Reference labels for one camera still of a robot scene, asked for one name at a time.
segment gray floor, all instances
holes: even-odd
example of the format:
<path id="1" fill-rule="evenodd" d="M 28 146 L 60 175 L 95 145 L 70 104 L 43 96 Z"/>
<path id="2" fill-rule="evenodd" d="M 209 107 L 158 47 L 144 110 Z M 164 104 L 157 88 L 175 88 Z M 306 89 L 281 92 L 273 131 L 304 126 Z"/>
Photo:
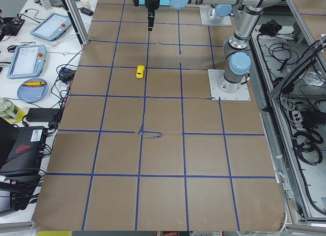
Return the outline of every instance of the gray floor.
<path id="1" fill-rule="evenodd" d="M 0 0 L 1 17 L 15 17 L 27 0 Z"/>

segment white cup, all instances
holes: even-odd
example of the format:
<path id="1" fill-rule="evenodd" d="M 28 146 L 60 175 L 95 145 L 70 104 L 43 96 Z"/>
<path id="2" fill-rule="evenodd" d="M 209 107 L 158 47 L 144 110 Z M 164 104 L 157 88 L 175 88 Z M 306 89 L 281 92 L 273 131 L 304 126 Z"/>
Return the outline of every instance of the white cup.
<path id="1" fill-rule="evenodd" d="M 91 9 L 90 0 L 80 0 L 80 2 L 84 8 Z"/>

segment white label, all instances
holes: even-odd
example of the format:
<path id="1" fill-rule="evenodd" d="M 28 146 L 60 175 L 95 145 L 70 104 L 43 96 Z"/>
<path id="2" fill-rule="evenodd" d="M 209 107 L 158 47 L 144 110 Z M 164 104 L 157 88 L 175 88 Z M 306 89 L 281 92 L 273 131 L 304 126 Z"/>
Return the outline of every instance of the white label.
<path id="1" fill-rule="evenodd" d="M 31 142 L 39 142 L 41 141 L 41 137 L 42 137 L 42 130 L 34 130 L 32 137 L 31 137 Z"/>

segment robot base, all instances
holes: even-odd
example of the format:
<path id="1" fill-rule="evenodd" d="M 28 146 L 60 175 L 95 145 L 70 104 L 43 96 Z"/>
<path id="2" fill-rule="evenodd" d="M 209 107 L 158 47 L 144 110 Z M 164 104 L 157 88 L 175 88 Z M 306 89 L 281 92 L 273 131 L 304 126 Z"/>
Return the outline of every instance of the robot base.
<path id="1" fill-rule="evenodd" d="M 214 20 L 211 20 L 207 15 L 209 9 L 210 9 L 210 6 L 199 6 L 200 19 L 202 21 L 202 25 L 216 25 L 216 26 L 222 26 L 222 27 L 231 27 L 232 26 L 230 16 L 226 16 L 224 18 L 216 18 Z"/>
<path id="2" fill-rule="evenodd" d="M 218 79 L 223 76 L 224 70 L 218 69 L 209 69 L 209 86 L 210 86 L 210 95 L 213 100 L 235 100 L 235 101 L 250 101 L 250 94 L 246 84 L 241 85 L 239 90 L 236 93 L 226 93 L 222 91 L 218 86 Z"/>

